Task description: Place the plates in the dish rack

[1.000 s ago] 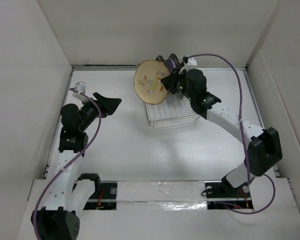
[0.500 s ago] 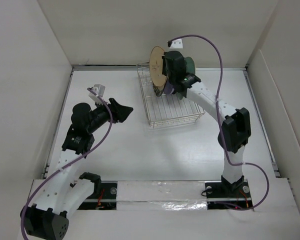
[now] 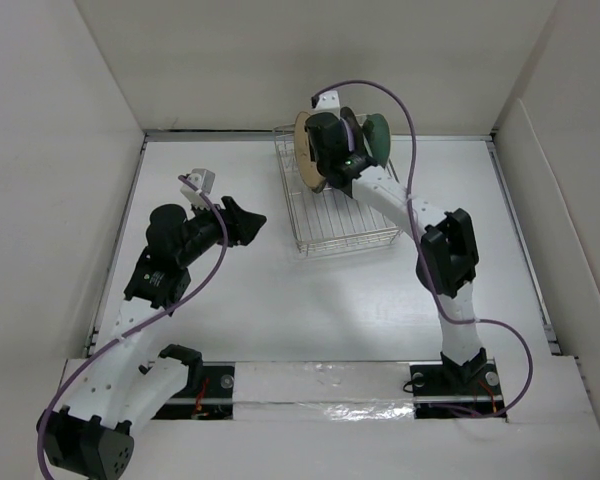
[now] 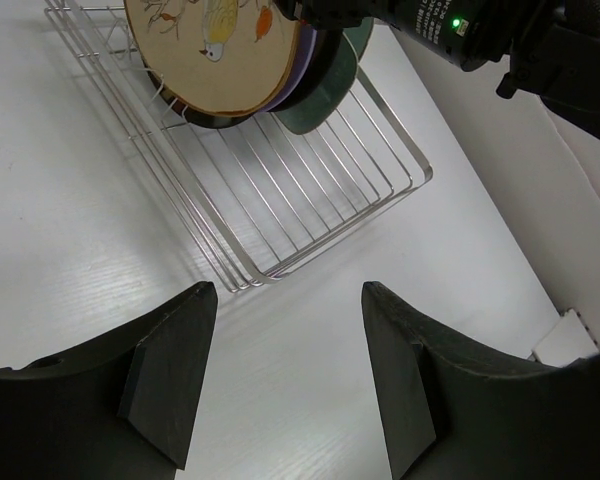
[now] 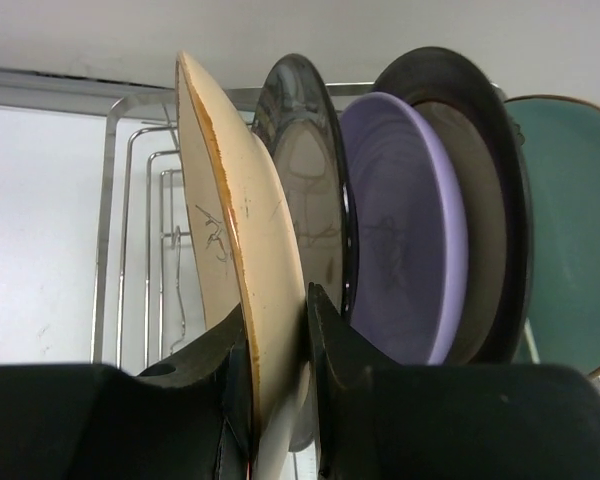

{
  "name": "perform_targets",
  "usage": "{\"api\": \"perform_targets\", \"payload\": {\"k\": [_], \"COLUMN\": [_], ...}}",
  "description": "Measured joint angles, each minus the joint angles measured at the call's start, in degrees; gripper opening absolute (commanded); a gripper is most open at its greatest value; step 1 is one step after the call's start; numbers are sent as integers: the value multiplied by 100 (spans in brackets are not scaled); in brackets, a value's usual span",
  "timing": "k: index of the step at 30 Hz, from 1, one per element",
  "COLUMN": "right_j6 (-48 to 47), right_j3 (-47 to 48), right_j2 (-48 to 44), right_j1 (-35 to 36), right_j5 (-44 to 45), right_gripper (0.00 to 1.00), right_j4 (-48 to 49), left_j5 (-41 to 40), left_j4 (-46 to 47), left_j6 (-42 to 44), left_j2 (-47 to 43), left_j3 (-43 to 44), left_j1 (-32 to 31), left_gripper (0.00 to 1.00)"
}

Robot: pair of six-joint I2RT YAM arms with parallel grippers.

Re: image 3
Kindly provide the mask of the purple plastic plate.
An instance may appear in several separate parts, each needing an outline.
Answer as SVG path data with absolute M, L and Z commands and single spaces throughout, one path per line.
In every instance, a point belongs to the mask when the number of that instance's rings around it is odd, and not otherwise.
M 347 136 L 347 145 L 350 152 L 354 152 L 356 149 L 355 127 L 353 124 L 354 122 L 351 119 L 343 119 L 343 125 Z

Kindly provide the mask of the tan floral round plate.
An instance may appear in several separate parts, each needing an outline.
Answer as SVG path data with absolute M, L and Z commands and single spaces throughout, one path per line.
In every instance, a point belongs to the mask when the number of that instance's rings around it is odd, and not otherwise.
M 298 173 L 303 183 L 313 192 L 319 194 L 326 186 L 326 178 L 317 169 L 317 164 L 312 160 L 312 151 L 309 145 L 309 137 L 305 131 L 306 120 L 310 114 L 306 111 L 298 113 L 294 123 L 293 140 L 294 156 Z

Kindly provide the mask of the brown rimmed cream plate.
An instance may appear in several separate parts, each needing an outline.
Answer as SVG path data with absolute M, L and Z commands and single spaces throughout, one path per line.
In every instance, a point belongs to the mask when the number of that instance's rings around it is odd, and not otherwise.
M 366 138 L 362 126 L 358 122 L 358 119 L 353 110 L 350 107 L 342 107 L 340 109 L 340 119 L 342 123 L 343 119 L 351 119 L 354 122 L 353 126 L 355 127 L 356 149 L 354 152 L 351 153 L 356 153 L 358 155 L 368 155 L 369 152 L 367 148 Z

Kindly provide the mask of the teal round plate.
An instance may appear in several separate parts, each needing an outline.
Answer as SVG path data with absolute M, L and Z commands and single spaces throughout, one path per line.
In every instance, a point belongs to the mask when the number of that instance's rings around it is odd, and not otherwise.
M 391 132 L 386 118 L 379 113 L 370 114 L 366 117 L 362 130 L 371 157 L 385 168 L 391 151 Z

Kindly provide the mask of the teal rectangular ceramic plate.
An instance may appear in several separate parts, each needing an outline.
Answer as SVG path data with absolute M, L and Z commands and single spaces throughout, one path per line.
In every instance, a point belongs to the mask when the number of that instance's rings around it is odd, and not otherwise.
M 370 157 L 374 160 L 375 164 L 382 169 L 387 168 L 389 161 L 390 149 L 384 145 L 370 145 L 368 147 Z

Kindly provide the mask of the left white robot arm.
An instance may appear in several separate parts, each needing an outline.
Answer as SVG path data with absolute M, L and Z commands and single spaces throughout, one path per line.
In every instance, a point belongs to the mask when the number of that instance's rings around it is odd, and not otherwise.
M 189 287 L 189 266 L 214 246 L 249 245 L 265 216 L 230 196 L 214 205 L 206 196 L 154 209 L 146 244 L 124 289 L 109 340 L 59 387 L 36 425 L 38 466 L 87 479 L 118 479 L 127 469 L 137 434 L 174 396 L 201 400 L 209 379 L 199 351 L 155 339 L 176 309 L 201 292 Z

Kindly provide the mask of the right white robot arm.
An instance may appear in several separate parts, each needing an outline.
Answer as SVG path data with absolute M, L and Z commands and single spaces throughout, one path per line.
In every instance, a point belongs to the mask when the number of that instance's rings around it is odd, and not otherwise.
M 478 381 L 486 350 L 477 333 L 473 280 L 479 261 L 470 215 L 444 211 L 415 197 L 388 173 L 353 112 L 322 111 L 298 117 L 300 156 L 321 181 L 393 222 L 414 241 L 416 275 L 433 295 L 442 331 L 442 381 L 464 393 Z

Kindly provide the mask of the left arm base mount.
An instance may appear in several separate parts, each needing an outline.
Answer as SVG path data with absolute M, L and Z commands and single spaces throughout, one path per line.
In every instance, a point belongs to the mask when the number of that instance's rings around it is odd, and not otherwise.
M 231 420 L 235 387 L 234 363 L 208 363 L 196 390 L 183 390 L 169 399 L 154 420 Z

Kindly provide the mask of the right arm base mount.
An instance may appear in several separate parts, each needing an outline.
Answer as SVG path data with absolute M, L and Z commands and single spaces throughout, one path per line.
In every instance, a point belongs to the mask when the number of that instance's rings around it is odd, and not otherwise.
M 413 397 L 417 419 L 459 419 L 497 413 L 504 408 L 499 375 L 488 363 L 466 384 L 448 380 L 441 364 L 410 366 L 403 391 Z

